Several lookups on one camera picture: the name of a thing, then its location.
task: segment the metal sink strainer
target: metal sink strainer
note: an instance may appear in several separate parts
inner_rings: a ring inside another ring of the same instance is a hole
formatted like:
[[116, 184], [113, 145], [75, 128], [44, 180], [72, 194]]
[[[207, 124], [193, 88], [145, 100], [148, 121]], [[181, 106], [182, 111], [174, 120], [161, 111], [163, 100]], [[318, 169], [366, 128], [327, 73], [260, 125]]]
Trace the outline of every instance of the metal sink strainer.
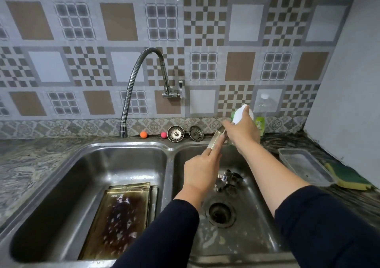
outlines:
[[191, 126], [189, 129], [190, 138], [192, 138], [196, 142], [200, 142], [203, 140], [203, 131], [198, 126]]
[[185, 131], [181, 126], [171, 126], [168, 130], [168, 139], [172, 142], [179, 142], [185, 136]]

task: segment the stainless steel sink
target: stainless steel sink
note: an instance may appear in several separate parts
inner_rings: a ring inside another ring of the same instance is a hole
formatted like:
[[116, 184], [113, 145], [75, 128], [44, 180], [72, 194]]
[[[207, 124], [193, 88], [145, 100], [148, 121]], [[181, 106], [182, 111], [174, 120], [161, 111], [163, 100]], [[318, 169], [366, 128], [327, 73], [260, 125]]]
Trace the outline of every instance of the stainless steel sink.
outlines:
[[[77, 261], [104, 190], [158, 185], [157, 215], [182, 188], [185, 161], [208, 142], [119, 140], [82, 147], [8, 219], [0, 234], [0, 267], [110, 267], [114, 260]], [[220, 170], [244, 181], [208, 194], [189, 267], [296, 263], [243, 157], [227, 145], [222, 154]], [[227, 219], [215, 222], [215, 214]]]

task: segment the sleeve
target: sleeve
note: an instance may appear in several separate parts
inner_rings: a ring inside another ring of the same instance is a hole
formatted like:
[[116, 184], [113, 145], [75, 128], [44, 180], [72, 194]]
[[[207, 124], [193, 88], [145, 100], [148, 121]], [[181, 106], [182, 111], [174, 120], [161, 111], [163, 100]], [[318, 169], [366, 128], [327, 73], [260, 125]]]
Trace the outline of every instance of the sleeve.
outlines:
[[184, 200], [173, 200], [113, 268], [186, 267], [199, 225], [197, 209]]
[[288, 196], [274, 219], [301, 268], [379, 267], [380, 234], [315, 186]]

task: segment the countertop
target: countertop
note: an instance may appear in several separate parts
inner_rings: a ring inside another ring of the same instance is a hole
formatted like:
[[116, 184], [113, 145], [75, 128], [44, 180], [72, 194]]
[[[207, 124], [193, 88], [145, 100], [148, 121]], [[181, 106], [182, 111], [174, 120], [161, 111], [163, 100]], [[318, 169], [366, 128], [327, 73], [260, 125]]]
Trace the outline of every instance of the countertop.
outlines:
[[[0, 141], [0, 226], [79, 147], [95, 142], [121, 141], [116, 137], [16, 139]], [[163, 141], [152, 138], [152, 141]], [[274, 154], [278, 148], [308, 150], [322, 164], [337, 161], [302, 132], [266, 134], [262, 145]], [[332, 185], [324, 189], [380, 231], [380, 192], [348, 190]]]

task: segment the drain hole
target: drain hole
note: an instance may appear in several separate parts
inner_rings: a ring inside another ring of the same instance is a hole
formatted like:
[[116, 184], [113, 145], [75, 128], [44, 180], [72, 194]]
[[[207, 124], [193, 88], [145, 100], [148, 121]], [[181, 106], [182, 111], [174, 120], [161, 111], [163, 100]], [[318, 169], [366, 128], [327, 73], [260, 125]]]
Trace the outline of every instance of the drain hole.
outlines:
[[231, 220], [232, 213], [230, 208], [223, 203], [214, 203], [209, 209], [210, 218], [219, 224], [228, 223]]

